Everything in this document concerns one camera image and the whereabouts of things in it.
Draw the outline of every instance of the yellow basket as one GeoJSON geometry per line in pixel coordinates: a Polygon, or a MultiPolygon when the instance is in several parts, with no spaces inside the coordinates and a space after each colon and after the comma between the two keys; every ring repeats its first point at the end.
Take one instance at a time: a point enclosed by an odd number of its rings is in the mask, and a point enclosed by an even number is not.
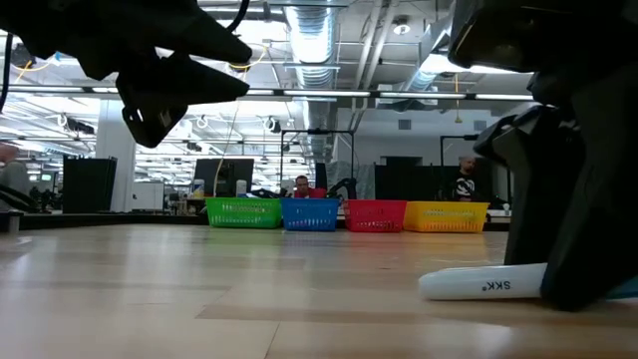
{"type": "Polygon", "coordinates": [[[481,232],[489,203],[408,202],[404,229],[419,232],[481,232]]]}

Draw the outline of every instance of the computer monitor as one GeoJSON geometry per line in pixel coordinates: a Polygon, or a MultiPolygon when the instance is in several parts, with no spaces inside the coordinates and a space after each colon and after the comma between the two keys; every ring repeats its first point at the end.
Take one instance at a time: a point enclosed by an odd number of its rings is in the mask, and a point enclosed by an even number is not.
{"type": "MultiPolygon", "coordinates": [[[[197,160],[195,165],[195,180],[204,180],[204,195],[212,196],[215,192],[215,174],[218,159],[197,160]]],[[[252,172],[255,160],[223,160],[219,176],[217,177],[217,196],[236,196],[236,184],[238,180],[245,180],[247,191],[251,191],[252,172]]]]}

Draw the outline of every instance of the green basket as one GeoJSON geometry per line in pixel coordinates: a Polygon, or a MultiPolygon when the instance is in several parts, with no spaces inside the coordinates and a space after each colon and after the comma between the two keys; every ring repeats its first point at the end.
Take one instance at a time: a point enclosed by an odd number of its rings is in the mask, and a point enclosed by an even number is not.
{"type": "Polygon", "coordinates": [[[276,228],[281,201],[261,198],[207,198],[208,223],[216,227],[276,228]]]}

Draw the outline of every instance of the blue basket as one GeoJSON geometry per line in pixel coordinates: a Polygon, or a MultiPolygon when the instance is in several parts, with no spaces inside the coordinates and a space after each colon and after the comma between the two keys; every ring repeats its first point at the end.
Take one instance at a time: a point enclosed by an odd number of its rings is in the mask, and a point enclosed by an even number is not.
{"type": "Polygon", "coordinates": [[[339,199],[283,198],[286,230],[335,231],[339,199]]]}

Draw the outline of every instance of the wooden surface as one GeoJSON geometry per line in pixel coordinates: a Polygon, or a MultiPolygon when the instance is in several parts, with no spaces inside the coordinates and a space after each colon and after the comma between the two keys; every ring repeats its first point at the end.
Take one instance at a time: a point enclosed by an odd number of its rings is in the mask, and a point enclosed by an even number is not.
{"type": "Polygon", "coordinates": [[[636,301],[573,314],[417,297],[426,272],[500,263],[504,233],[24,234],[0,251],[2,358],[638,358],[636,301]]]}

